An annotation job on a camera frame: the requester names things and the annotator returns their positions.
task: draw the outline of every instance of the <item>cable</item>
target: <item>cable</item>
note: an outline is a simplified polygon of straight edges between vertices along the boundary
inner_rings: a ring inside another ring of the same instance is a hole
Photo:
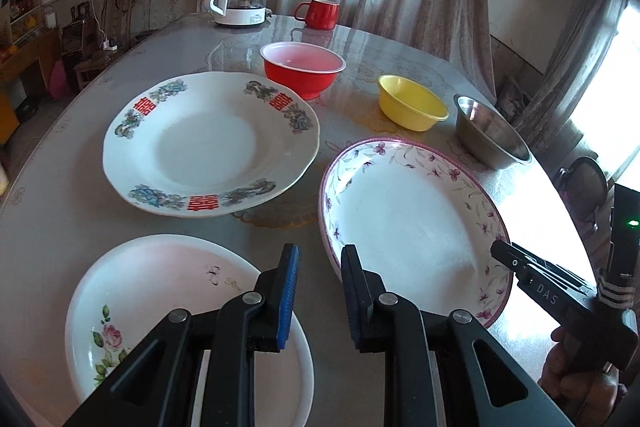
[[[100,21],[98,20],[98,17],[95,16],[94,0],[91,0],[91,10],[94,13],[94,19],[98,24],[98,30],[100,31],[100,33],[102,33],[102,42],[104,42],[107,39],[107,34],[102,31],[102,28],[100,28]]]
[[[151,0],[149,0],[149,8],[146,11],[146,29],[151,29]]]

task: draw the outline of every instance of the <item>metal screw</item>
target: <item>metal screw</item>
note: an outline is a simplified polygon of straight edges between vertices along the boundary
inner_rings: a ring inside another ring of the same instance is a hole
[[[187,310],[183,310],[182,308],[176,308],[175,310],[171,310],[169,312],[169,320],[175,324],[184,322],[185,320],[187,320],[188,316],[189,312]]]
[[[398,296],[395,293],[385,292],[381,293],[378,297],[380,304],[384,304],[385,306],[393,306],[394,304],[398,304]]]
[[[257,304],[262,301],[262,295],[260,295],[258,292],[245,293],[242,296],[242,301],[245,304]]]
[[[471,313],[466,310],[456,310],[453,312],[453,320],[458,324],[469,324],[471,322]]]

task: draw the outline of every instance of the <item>purple flower pattern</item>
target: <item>purple flower pattern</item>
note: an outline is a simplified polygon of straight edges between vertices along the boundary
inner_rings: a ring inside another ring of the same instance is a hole
[[[353,167],[350,167],[347,163],[361,154],[364,154],[367,157],[367,161],[361,164],[362,172],[366,172],[367,169],[376,165],[376,162],[371,160],[371,158],[374,158],[376,155],[389,156],[389,162],[391,163],[396,162],[408,169],[417,169],[419,166],[427,169],[428,175],[433,175],[441,180],[446,180],[447,183],[455,184],[455,188],[453,188],[453,190],[459,195],[462,203],[464,204],[464,208],[473,212],[475,214],[474,217],[486,215],[486,219],[488,219],[488,221],[478,223],[483,235],[506,240],[506,236],[503,233],[503,225],[501,224],[491,201],[487,200],[484,192],[478,189],[474,181],[470,180],[466,174],[463,174],[460,168],[452,165],[445,158],[436,156],[434,153],[426,156],[424,152],[420,151],[420,148],[414,145],[398,144],[394,142],[366,142],[357,149],[353,149],[344,154],[344,171],[340,171],[339,166],[341,162],[338,162],[336,173],[339,177],[334,175],[334,178],[329,178],[326,185],[328,192],[325,194],[325,209],[332,216],[335,216],[335,209],[340,207],[340,201],[332,201],[332,198],[329,197],[332,194],[330,189],[332,186],[338,186],[337,183],[340,182],[341,179],[344,179],[345,172],[353,172]],[[425,159],[428,162],[435,163],[435,165],[424,165],[423,162]],[[350,173],[348,175],[350,178],[346,187],[353,182],[353,177],[357,174]],[[338,259],[342,247],[345,243],[348,243],[348,238],[342,237],[340,228],[338,227],[338,222],[335,221],[332,223],[332,220],[337,216],[333,217],[333,219],[332,216],[327,215],[324,217],[325,219],[329,219],[327,224],[330,227],[330,230],[328,231],[331,236],[329,241],[330,245],[335,241],[334,245],[331,245],[331,249],[333,251],[332,255]],[[478,318],[480,323],[485,325],[495,318],[494,315],[497,313],[496,310],[503,306],[502,303],[508,293],[508,286],[505,287],[505,285],[510,285],[511,279],[508,270],[504,269],[499,264],[495,264],[495,266],[494,264],[491,266],[487,265],[484,269],[484,276],[487,277],[488,285],[485,288],[480,288],[480,292],[478,294],[478,303],[481,310],[475,309],[472,313],[475,313],[475,316]]]

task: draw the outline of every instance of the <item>white kettle base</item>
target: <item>white kettle base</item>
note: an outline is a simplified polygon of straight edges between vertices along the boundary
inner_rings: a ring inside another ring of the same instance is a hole
[[[262,24],[266,16],[265,8],[227,9],[224,16],[214,15],[214,20],[223,26],[255,26]]]

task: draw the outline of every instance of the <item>mug handle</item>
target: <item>mug handle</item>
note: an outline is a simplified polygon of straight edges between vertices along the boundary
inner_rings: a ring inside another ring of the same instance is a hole
[[[298,10],[300,10],[300,8],[302,8],[305,4],[306,4],[307,6],[311,6],[311,3],[310,3],[310,2],[301,2],[301,3],[298,5],[298,7],[293,11],[293,18],[294,18],[295,20],[297,20],[297,21],[302,21],[302,22],[304,22],[304,21],[305,21],[305,17],[306,17],[306,16],[305,16],[305,17],[302,17],[302,19],[298,18],[298,16],[297,16]]]

